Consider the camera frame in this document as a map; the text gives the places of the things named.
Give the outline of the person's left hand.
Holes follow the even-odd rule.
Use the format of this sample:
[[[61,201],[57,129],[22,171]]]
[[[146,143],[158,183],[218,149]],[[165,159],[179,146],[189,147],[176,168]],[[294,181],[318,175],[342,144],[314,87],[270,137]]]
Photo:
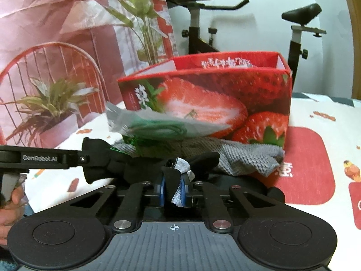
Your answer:
[[[24,198],[24,189],[20,185],[12,192],[11,201],[1,207],[1,216],[0,216],[0,237],[1,237],[1,247],[7,246],[7,237],[11,227],[23,216],[24,206],[26,204],[23,201]]]

